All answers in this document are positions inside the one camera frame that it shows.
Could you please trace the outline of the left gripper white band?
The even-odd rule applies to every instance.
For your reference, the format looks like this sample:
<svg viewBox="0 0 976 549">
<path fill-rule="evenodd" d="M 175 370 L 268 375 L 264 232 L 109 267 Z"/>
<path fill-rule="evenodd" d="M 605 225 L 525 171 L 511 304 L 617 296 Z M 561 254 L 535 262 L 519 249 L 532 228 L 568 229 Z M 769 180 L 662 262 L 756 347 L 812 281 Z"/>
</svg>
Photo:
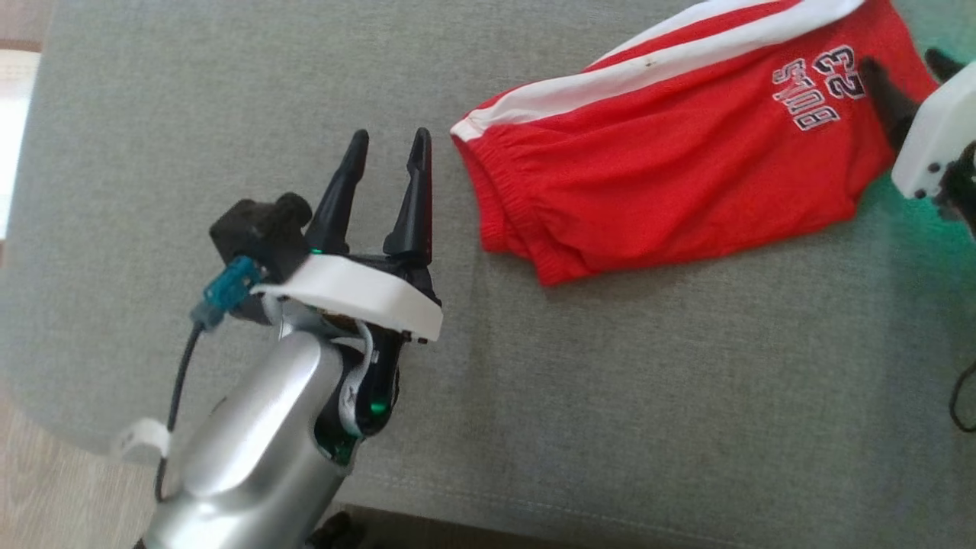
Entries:
<svg viewBox="0 0 976 549">
<path fill-rule="evenodd" d="M 369 134 L 357 130 L 332 174 L 307 227 L 311 255 L 283 284 L 258 284 L 252 294 L 284 298 L 320 315 L 348 317 L 363 343 L 359 364 L 339 386 L 342 427 L 369 438 L 386 427 L 397 400 L 400 352 L 407 342 L 435 342 L 444 319 L 439 303 L 404 278 L 336 255 L 346 242 L 357 184 L 368 156 Z M 411 265 L 432 263 L 432 136 L 419 128 L 406 163 L 408 185 L 384 254 Z"/>
</svg>

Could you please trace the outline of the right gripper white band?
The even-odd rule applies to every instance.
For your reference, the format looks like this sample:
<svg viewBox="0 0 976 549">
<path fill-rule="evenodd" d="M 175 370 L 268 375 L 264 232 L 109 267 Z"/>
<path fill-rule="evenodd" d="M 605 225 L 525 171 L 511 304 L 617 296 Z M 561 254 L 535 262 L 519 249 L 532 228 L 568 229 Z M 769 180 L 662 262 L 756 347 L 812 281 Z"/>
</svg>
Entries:
<svg viewBox="0 0 976 549">
<path fill-rule="evenodd" d="M 895 187 L 906 199 L 930 199 L 974 234 L 975 63 L 926 50 L 925 65 L 942 84 L 920 107 L 876 59 L 864 59 L 860 74 L 889 145 L 900 149 Z"/>
</svg>

